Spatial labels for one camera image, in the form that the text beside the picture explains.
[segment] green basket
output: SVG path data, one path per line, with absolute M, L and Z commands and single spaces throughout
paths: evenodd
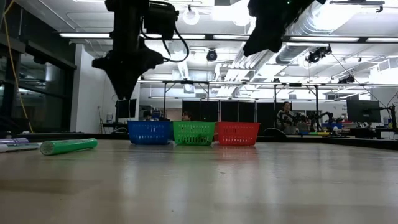
M 174 140 L 176 144 L 209 146 L 213 142 L 214 122 L 174 121 Z

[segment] yellow cable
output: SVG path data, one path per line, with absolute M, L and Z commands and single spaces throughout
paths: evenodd
M 12 59 L 11 42 L 10 42 L 10 36 L 8 34 L 8 25 L 7 25 L 6 14 L 10 10 L 10 8 L 11 8 L 11 6 L 13 4 L 14 4 L 14 0 L 11 1 L 10 5 L 8 5 L 8 8 L 4 11 L 4 14 L 3 14 L 4 26 L 6 28 L 6 37 L 7 37 L 7 43 L 8 43 L 8 51 L 9 51 L 10 59 L 11 59 L 12 72 L 13 72 L 14 78 L 15 78 L 15 85 L 16 85 L 17 91 L 19 93 L 19 100 L 21 101 L 21 105 L 22 105 L 22 109 L 24 110 L 25 118 L 26 118 L 26 120 L 27 120 L 27 122 L 29 124 L 30 132 L 34 133 L 33 129 L 32 129 L 32 125 L 30 124 L 29 118 L 28 118 L 26 110 L 25 110 L 25 106 L 24 106 L 24 102 L 22 100 L 21 93 L 19 92 L 19 84 L 18 84 L 17 72 L 16 72 L 16 69 L 15 69 L 14 60 Z

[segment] person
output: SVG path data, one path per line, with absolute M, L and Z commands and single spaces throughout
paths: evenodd
M 279 126 L 279 129 L 282 130 L 285 134 L 294 134 L 296 127 L 292 124 L 293 118 L 287 116 L 286 113 L 294 116 L 293 112 L 291 112 L 290 110 L 290 103 L 287 101 L 284 102 L 282 109 L 277 113 L 277 124 Z
M 192 114 L 189 111 L 186 111 L 182 113 L 182 121 L 191 121 L 192 120 Z
M 152 121 L 152 114 L 150 113 L 150 111 L 144 112 L 144 121 Z

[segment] red basket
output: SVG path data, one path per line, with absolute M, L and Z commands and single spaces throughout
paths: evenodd
M 259 128 L 260 123 L 219 122 L 218 142 L 222 146 L 253 146 Z

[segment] computer monitor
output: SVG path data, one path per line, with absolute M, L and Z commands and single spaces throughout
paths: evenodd
M 352 122 L 380 123 L 380 104 L 370 100 L 347 100 L 348 120 Z
M 118 100 L 116 102 L 116 122 L 118 122 L 119 118 L 134 118 L 136 116 L 136 103 L 136 99 Z

